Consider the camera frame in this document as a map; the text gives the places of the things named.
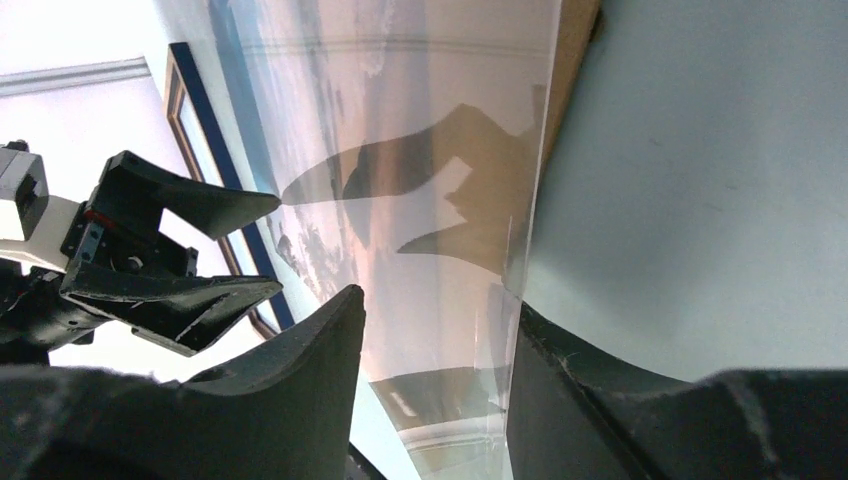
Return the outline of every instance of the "white ceiling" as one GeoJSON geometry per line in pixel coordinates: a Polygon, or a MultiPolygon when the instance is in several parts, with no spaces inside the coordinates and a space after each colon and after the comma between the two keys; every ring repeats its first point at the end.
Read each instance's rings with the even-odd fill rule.
{"type": "Polygon", "coordinates": [[[0,75],[141,57],[140,0],[0,0],[0,75]]]}

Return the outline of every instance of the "transparent plastic sheet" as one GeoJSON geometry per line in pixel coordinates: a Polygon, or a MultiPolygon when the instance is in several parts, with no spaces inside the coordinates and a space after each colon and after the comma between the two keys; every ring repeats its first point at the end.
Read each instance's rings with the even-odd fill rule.
{"type": "Polygon", "coordinates": [[[208,10],[253,180],[283,200],[269,250],[319,302],[363,287],[363,374],[423,478],[508,477],[559,1],[208,10]]]}

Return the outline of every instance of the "wooden frame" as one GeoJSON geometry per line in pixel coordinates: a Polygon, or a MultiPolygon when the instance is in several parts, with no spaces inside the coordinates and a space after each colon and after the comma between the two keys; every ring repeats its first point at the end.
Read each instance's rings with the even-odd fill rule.
{"type": "Polygon", "coordinates": [[[548,161],[553,154],[554,144],[559,136],[560,126],[583,56],[593,36],[601,33],[603,17],[601,0],[563,1],[559,18],[559,34],[554,54],[554,68],[551,76],[551,93],[548,99],[547,122],[545,124],[544,143],[542,144],[542,164],[540,174],[545,173],[548,161]]]}
{"type": "MultiPolygon", "coordinates": [[[[241,189],[241,182],[235,173],[232,157],[224,143],[223,134],[212,111],[209,97],[200,81],[197,66],[186,43],[174,43],[168,46],[165,92],[165,114],[168,124],[174,133],[174,138],[180,148],[180,153],[182,153],[185,159],[191,178],[227,188],[241,189]],[[213,179],[207,179],[203,174],[203,168],[201,168],[197,153],[200,147],[198,145],[192,145],[191,134],[182,118],[184,107],[186,106],[194,112],[199,129],[201,130],[200,133],[202,133],[203,140],[206,142],[205,148],[208,147],[208,152],[211,155],[212,163],[214,163],[213,166],[220,177],[219,179],[216,178],[214,181],[210,181],[213,179]]],[[[244,236],[248,253],[258,273],[260,275],[271,276],[272,278],[276,277],[273,271],[273,265],[262,243],[256,225],[248,225],[241,232],[234,233],[244,236]]],[[[242,275],[243,268],[239,264],[230,238],[224,237],[218,241],[218,244],[221,247],[231,274],[242,275]]],[[[276,317],[273,321],[279,325],[279,328],[282,330],[292,326],[294,321],[282,293],[275,295],[269,301],[271,303],[271,310],[276,317]]],[[[248,316],[254,329],[264,338],[270,338],[276,335],[276,331],[269,325],[269,321],[264,320],[256,309],[252,310],[248,316]]]]}

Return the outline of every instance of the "robotic arm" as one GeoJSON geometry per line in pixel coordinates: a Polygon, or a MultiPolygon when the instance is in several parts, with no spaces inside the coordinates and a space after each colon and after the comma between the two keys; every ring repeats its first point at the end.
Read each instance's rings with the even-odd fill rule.
{"type": "Polygon", "coordinates": [[[105,322],[185,356],[214,344],[281,290],[267,277],[196,276],[197,250],[159,232],[167,208],[213,239],[275,210],[268,194],[165,171],[129,151],[88,201],[50,195],[42,157],[0,146],[0,363],[48,363],[105,322]],[[21,263],[31,264],[28,275],[21,263]]]}

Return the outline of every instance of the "ceiling molding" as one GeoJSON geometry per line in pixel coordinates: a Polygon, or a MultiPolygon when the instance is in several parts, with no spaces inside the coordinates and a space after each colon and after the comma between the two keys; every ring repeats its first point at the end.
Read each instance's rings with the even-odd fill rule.
{"type": "Polygon", "coordinates": [[[0,98],[150,76],[144,58],[0,75],[0,98]]]}

